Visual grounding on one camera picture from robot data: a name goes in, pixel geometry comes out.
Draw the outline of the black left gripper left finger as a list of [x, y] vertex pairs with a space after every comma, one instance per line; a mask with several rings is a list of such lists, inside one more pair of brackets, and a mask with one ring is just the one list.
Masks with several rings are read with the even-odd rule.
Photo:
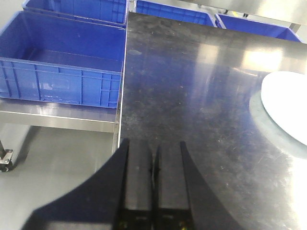
[[111, 158], [88, 180], [32, 212], [24, 230], [113, 230], [119, 219], [127, 158], [124, 139]]

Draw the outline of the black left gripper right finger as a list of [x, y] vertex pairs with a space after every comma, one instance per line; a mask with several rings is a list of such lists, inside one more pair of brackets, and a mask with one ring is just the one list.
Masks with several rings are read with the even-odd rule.
[[184, 141], [180, 142], [180, 151], [194, 229], [240, 229], [239, 223], [230, 215], [202, 177]]

